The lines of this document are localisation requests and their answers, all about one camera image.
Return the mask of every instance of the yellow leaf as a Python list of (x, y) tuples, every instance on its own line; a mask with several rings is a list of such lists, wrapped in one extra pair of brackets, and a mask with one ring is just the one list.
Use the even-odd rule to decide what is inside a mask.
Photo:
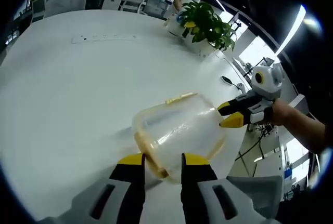
[(190, 21), (190, 22), (187, 22), (184, 27), (186, 28), (195, 28), (196, 27), (196, 24), (194, 23), (194, 21)]

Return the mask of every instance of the human hand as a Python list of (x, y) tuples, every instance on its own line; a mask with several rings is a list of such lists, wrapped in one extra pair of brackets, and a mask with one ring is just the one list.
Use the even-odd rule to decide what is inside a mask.
[(269, 122), (277, 126), (284, 125), (293, 111), (293, 107), (284, 103), (280, 99), (276, 99), (273, 104), (273, 115)]

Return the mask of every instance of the black cable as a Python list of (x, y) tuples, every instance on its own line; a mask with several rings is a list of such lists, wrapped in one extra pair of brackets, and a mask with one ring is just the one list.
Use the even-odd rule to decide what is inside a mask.
[(244, 155), (246, 155), (247, 153), (249, 153), (261, 141), (261, 139), (263, 137), (264, 137), (264, 134), (261, 134), (261, 136), (259, 137), (259, 140), (250, 149), (248, 149), (245, 153), (243, 153), (238, 158), (236, 158), (235, 161), (237, 161), (238, 159), (242, 158)]
[(252, 175), (252, 177), (254, 177), (254, 175), (255, 175), (255, 171), (257, 171), (257, 165), (258, 165), (258, 163), (255, 164), (255, 167), (254, 167), (254, 171), (253, 171), (253, 175)]
[[(238, 87), (237, 87), (237, 85), (235, 85), (234, 83), (231, 83), (233, 86), (235, 86), (237, 89), (239, 89)], [(240, 91), (241, 91), (241, 89), (239, 89)]]
[(264, 152), (263, 152), (262, 149), (261, 149), (261, 142), (259, 143), (259, 149), (260, 149), (260, 153), (261, 153), (261, 157), (262, 157), (262, 159), (265, 159)]

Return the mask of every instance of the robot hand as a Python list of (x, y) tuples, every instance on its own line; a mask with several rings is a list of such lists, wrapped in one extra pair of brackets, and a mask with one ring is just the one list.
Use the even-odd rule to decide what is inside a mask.
[(283, 72), (280, 64), (273, 67), (255, 67), (252, 90), (221, 104), (217, 109), (227, 116), (220, 123), (225, 128), (240, 128), (246, 124), (269, 120), (273, 114), (273, 103), (281, 94)]

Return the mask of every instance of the plant pot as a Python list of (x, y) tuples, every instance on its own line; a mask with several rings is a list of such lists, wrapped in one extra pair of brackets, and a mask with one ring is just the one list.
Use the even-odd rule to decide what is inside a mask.
[(169, 23), (168, 25), (166, 26), (166, 28), (168, 29), (168, 31), (170, 33), (172, 33), (173, 35), (177, 36), (177, 37), (180, 37), (182, 36), (183, 32), (185, 31), (185, 28), (182, 27), (176, 20), (176, 17), (175, 16), (172, 16), (170, 19), (169, 19)]
[(201, 57), (206, 57), (211, 55), (213, 52), (216, 51), (216, 49), (207, 41), (207, 39), (204, 39), (200, 42), (192, 43), (194, 35), (188, 34), (185, 38), (185, 45), (194, 53)]

